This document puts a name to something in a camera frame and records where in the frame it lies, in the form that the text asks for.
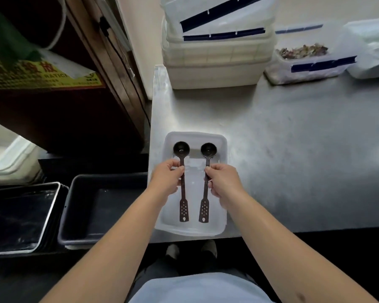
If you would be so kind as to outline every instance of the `person's right hand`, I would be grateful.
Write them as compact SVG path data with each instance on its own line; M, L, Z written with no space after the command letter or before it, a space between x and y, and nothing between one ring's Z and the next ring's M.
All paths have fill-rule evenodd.
M221 204L225 207L225 202L230 200L230 196L237 192L243 192L236 168L224 163L213 163L205 168L206 174L212 179L208 183L211 192L215 197L221 199Z

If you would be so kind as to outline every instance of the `spoon handle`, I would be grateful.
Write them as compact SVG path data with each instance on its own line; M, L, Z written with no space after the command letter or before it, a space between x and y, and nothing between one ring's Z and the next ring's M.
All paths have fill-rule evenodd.
M184 158L180 158L180 166L184 165ZM181 176L181 200L180 200L180 222L188 222L188 201L185 198L185 172Z
M206 165L209 166L210 164L211 164L211 159L207 158ZM209 222L208 182L209 182L209 177L205 173L204 197L201 200L201 207L199 209L199 219L198 219L198 221L201 223Z

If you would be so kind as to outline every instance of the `white shoe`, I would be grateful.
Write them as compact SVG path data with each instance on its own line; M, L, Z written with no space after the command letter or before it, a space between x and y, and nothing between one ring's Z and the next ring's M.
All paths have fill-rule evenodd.
M177 257L180 255L180 249L178 248L177 244L169 245L166 250L166 255L177 260Z
M201 252L202 251L210 251L215 258L217 258L217 248L216 248L216 243L213 239L208 239L207 242L202 246Z

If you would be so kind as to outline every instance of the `white wall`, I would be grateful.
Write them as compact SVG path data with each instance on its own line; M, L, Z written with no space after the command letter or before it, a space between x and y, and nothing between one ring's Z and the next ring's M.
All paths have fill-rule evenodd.
M160 0L118 0L147 96L152 98L153 69L162 64L163 11ZM277 25L325 19L344 22L379 18L379 0L281 0Z

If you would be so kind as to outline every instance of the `dark gray pants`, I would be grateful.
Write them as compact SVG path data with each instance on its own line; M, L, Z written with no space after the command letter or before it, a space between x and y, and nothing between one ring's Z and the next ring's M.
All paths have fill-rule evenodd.
M241 272L237 269L221 269L217 266L217 260L215 256L210 251L201 252L200 258L201 271L199 273L210 273L210 272L223 272L231 275L235 275L239 278L245 279L247 281L256 284L251 276ZM128 302L135 293L149 280L155 278L175 278L180 276L177 272L177 261L170 256L166 255L162 258L156 260L149 267L145 268L136 276L133 281L131 290L129 291L128 297L125 302Z

